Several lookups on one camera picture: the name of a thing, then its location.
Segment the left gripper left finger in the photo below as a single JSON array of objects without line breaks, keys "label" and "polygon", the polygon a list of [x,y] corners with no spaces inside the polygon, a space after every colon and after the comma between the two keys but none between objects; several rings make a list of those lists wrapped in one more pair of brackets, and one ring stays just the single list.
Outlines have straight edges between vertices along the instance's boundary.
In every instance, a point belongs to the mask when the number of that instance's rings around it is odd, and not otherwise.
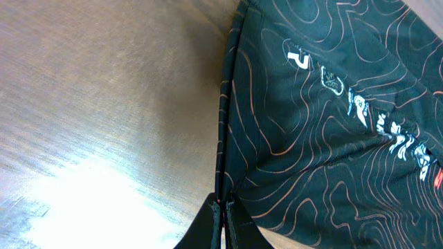
[{"label": "left gripper left finger", "polygon": [[222,209],[215,193],[210,193],[190,227],[174,249],[220,249]]}]

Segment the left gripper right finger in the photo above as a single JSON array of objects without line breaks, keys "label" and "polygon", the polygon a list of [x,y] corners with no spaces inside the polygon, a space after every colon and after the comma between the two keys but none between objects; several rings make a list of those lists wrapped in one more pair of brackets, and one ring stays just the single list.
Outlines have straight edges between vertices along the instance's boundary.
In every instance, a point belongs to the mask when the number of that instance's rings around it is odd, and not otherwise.
[{"label": "left gripper right finger", "polygon": [[224,227],[228,249],[273,249],[235,194],[227,199]]}]

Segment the black orange-patterned jersey shirt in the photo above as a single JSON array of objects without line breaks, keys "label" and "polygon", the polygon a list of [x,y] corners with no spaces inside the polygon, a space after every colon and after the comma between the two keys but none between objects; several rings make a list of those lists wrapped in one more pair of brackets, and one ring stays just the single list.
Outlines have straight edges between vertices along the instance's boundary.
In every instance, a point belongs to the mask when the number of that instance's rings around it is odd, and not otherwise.
[{"label": "black orange-patterned jersey shirt", "polygon": [[442,40],[403,1],[240,1],[215,191],[312,247],[441,248]]}]

